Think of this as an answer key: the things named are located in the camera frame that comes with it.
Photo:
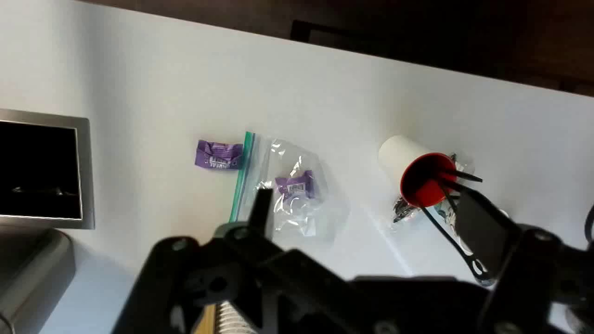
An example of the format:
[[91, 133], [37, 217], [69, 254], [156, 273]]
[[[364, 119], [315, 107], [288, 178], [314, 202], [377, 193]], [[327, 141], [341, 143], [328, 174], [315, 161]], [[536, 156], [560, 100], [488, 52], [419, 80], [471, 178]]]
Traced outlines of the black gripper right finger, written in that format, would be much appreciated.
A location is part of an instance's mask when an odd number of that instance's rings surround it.
[[499, 274], [520, 236], [518, 224], [475, 189], [460, 193], [455, 230], [490, 276]]

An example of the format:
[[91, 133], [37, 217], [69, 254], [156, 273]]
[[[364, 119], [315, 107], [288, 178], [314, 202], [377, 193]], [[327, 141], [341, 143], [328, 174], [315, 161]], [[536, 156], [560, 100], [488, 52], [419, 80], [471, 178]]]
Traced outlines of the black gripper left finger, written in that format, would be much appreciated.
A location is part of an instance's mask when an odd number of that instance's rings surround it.
[[265, 234], [267, 226], [267, 217], [271, 211], [271, 200], [273, 200], [273, 191], [271, 189], [258, 189], [256, 198], [252, 202], [252, 210], [249, 215], [249, 226], [258, 234]]

